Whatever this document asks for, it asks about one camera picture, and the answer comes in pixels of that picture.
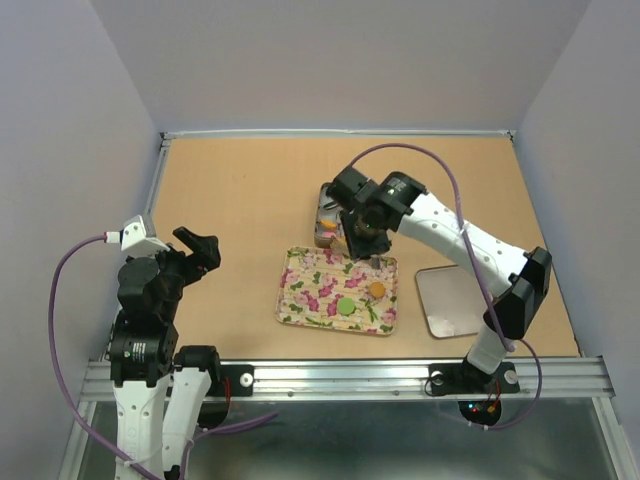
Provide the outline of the orange flower cookie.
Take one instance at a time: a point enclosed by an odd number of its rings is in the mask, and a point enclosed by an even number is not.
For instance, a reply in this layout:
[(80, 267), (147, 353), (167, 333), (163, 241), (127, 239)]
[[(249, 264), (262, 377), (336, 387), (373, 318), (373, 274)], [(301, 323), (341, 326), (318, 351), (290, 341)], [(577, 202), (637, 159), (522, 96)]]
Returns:
[(386, 287), (381, 282), (372, 282), (368, 286), (368, 293), (374, 299), (381, 299), (386, 294)]
[(335, 252), (345, 254), (348, 252), (348, 247), (341, 241), (333, 240), (331, 243), (331, 249)]

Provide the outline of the brown cookie tin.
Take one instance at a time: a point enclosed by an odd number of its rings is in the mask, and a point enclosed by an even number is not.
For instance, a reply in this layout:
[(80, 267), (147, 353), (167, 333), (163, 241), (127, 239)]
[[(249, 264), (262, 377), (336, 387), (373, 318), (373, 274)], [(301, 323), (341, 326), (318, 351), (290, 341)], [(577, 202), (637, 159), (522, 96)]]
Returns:
[(321, 185), (314, 224), (314, 244), (318, 248), (329, 248), (334, 240), (344, 241), (344, 229), (340, 219), (342, 208), (328, 194), (329, 183)]

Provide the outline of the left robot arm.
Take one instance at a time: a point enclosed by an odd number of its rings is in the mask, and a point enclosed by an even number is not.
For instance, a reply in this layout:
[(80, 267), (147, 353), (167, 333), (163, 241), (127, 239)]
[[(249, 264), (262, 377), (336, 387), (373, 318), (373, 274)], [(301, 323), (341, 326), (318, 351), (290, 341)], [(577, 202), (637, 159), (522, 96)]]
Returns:
[(216, 236), (179, 227), (187, 252), (155, 241), (145, 256), (128, 256), (118, 272), (116, 317), (109, 347), (117, 407), (118, 479), (185, 479), (188, 450), (206, 394), (222, 382), (213, 346), (177, 345), (175, 316), (186, 287), (221, 263)]

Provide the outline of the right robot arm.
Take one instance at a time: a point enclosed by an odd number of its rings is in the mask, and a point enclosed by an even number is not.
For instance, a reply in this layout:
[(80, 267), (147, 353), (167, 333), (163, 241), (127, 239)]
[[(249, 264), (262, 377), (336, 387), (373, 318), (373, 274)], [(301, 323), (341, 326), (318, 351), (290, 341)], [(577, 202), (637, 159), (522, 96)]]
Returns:
[(514, 341), (525, 336), (548, 294), (551, 254), (542, 247), (525, 251), (459, 221), (455, 211), (401, 172), (392, 172), (376, 183), (347, 167), (326, 193), (341, 209), (352, 259), (387, 253), (391, 248), (388, 234), (395, 232), (432, 248), (475, 276), (489, 305), (484, 325), (460, 366), (460, 378), (472, 390), (491, 384), (498, 366)]

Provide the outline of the brown tin lid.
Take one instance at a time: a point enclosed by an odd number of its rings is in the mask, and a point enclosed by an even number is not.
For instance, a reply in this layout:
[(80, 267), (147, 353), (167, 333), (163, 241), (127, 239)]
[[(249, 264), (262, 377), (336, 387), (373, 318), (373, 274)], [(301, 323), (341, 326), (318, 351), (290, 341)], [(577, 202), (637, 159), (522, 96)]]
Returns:
[(419, 270), (418, 296), (430, 333), (437, 339), (476, 335), (484, 300), (475, 279), (456, 265)]

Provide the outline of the green sandwich cookie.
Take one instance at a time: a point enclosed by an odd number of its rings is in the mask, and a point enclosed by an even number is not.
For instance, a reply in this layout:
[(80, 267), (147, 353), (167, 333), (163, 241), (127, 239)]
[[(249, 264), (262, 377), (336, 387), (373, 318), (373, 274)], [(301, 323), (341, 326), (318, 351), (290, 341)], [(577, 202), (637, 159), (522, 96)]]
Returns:
[(343, 316), (349, 316), (356, 310), (356, 304), (351, 298), (342, 297), (336, 303), (337, 312)]

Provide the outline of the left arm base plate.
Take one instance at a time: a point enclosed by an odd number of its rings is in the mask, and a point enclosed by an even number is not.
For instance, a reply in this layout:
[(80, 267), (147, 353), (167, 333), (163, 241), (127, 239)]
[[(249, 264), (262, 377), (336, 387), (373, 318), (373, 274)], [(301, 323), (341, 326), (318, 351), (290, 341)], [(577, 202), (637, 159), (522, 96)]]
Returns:
[(218, 378), (212, 381), (206, 396), (223, 398), (229, 385), (232, 398), (251, 397), (255, 378), (255, 368), (251, 364), (223, 363)]

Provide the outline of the metal tongs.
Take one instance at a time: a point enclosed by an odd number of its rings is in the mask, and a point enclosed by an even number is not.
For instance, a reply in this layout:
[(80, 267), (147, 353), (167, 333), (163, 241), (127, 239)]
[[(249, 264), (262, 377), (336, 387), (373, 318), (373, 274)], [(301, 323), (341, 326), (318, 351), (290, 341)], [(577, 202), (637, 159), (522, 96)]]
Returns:
[[(346, 239), (344, 237), (331, 238), (329, 242), (329, 248), (335, 254), (342, 255), (345, 258), (350, 257)], [(381, 268), (380, 258), (378, 256), (372, 256), (364, 259), (364, 262), (366, 262), (373, 269)]]

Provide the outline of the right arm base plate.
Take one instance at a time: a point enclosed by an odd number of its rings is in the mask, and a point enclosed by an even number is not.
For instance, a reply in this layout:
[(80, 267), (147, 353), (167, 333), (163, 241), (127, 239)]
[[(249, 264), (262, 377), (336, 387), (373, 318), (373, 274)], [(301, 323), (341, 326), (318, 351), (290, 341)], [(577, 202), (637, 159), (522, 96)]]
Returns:
[(520, 392), (515, 366), (502, 362), (493, 374), (487, 374), (466, 361), (434, 363), (428, 367), (429, 393), (433, 396), (481, 395), (495, 392)]

